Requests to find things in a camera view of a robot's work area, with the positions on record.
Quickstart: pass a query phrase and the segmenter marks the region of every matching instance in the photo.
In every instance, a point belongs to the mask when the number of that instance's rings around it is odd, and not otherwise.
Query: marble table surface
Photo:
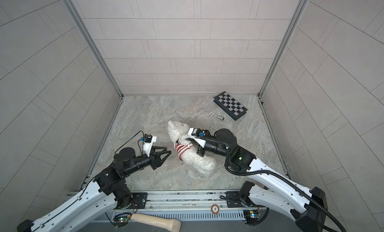
[[[192,128],[208,129],[212,134],[221,128],[231,130],[237,137],[238,144],[254,153],[263,162],[277,172],[284,174],[283,167],[256,95],[234,95],[242,103],[247,113],[234,121],[218,105],[211,95],[183,96],[127,96],[124,97],[120,110],[108,134],[100,156],[95,164],[92,176],[101,172],[113,161],[114,151],[140,130],[157,136],[155,146],[167,146],[172,154],[163,166],[152,170],[145,169],[126,178],[131,191],[140,190],[196,190],[196,189],[239,189],[249,178],[234,176],[224,168],[225,158],[207,154],[216,159],[217,167],[213,173],[204,176],[192,166],[180,161],[173,148],[168,132],[168,120],[180,121]],[[216,118],[224,116],[223,121]],[[125,147],[132,147],[139,155],[137,140],[132,139]]]

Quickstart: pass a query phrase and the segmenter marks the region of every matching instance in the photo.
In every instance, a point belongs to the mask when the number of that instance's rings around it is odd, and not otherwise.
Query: folding chess box
[[[215,96],[214,102],[234,120],[247,113],[247,109],[225,91]]]

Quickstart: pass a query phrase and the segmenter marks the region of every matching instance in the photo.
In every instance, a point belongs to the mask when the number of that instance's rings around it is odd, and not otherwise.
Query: gray floor
[[[79,232],[113,232],[115,228],[109,223],[89,223]],[[166,229],[141,224],[129,223],[122,231],[168,232]],[[180,232],[300,232],[293,220],[270,210],[268,217],[259,225],[247,226],[242,221],[186,221],[181,222]]]
[[[247,109],[247,113],[234,121],[213,102],[211,95],[199,96],[128,96],[124,98],[106,143],[102,149],[93,175],[101,172],[113,160],[114,151],[137,131],[157,136],[156,146],[167,146],[172,151],[164,165],[155,171],[147,167],[128,177],[131,191],[138,190],[187,190],[187,189],[239,189],[246,177],[228,173],[224,157],[210,154],[217,162],[216,170],[202,176],[193,167],[177,157],[167,132],[168,120],[187,123],[190,127],[209,129],[212,133],[221,128],[230,129],[238,144],[261,158],[277,172],[283,174],[280,159],[272,142],[264,116],[255,95],[234,96]],[[223,115],[224,121],[216,118]],[[138,135],[127,147],[139,154]]]

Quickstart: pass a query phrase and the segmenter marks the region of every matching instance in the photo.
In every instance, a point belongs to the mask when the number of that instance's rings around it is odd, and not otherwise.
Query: tile wall
[[[0,0],[0,224],[75,191],[119,96],[60,0]]]
[[[310,0],[262,97],[293,179],[349,232],[384,229],[383,23],[384,0]]]
[[[259,93],[299,0],[73,0],[124,94]]]

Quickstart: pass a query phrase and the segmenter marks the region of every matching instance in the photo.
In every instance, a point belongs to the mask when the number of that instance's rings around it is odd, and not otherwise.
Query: white plush toy
[[[179,159],[192,165],[199,173],[210,174],[216,168],[216,161],[209,156],[200,157],[197,148],[188,138],[189,126],[177,121],[168,121],[168,134]]]

